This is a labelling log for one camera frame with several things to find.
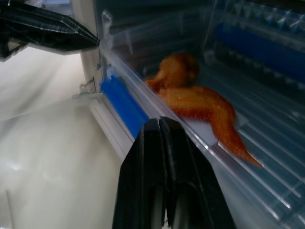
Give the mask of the blue container latch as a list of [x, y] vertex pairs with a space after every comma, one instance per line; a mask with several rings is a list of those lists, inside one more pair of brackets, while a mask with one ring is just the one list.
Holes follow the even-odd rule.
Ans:
[[275, 67], [302, 68], [302, 65], [305, 64], [305, 53], [235, 26], [227, 27], [223, 23], [218, 24], [214, 30], [214, 38]]
[[126, 86], [115, 76], [106, 78], [101, 83], [101, 90], [106, 95], [121, 120], [136, 138], [143, 124], [149, 117], [133, 99]]

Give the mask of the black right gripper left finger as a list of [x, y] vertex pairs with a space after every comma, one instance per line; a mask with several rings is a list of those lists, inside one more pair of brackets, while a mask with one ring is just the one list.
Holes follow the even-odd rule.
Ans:
[[167, 172], [159, 119], [140, 129], [121, 168], [112, 229], [161, 229]]

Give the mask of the clear plastic food container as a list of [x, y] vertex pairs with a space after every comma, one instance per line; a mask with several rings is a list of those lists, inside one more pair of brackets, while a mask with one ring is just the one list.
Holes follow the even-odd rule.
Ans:
[[[238, 229], [305, 229], [305, 64], [275, 67], [214, 38], [223, 23], [305, 53], [305, 0], [203, 0], [201, 5], [102, 12], [101, 52], [150, 118], [182, 123], [210, 160]], [[199, 62], [196, 83], [221, 94], [261, 164], [235, 157], [209, 124], [175, 115], [144, 81], [176, 52]]]

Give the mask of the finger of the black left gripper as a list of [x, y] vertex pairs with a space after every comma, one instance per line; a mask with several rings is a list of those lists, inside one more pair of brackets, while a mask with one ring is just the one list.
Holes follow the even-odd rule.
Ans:
[[28, 44], [59, 52], [96, 48], [99, 39], [70, 16], [24, 3], [0, 0], [0, 57]]

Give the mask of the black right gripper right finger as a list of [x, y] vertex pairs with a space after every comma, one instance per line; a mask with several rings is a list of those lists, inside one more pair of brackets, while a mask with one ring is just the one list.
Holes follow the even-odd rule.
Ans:
[[236, 229], [214, 170], [177, 121], [161, 118], [169, 169], [172, 229]]

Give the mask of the orange fried chicken wing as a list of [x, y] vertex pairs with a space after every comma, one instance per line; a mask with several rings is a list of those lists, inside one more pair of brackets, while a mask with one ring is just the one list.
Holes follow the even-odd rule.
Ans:
[[178, 116], [208, 122], [214, 136], [237, 157], [255, 165], [261, 164], [247, 151], [234, 128], [233, 106], [216, 91], [196, 85], [198, 60], [189, 53], [166, 56], [154, 78], [146, 85]]

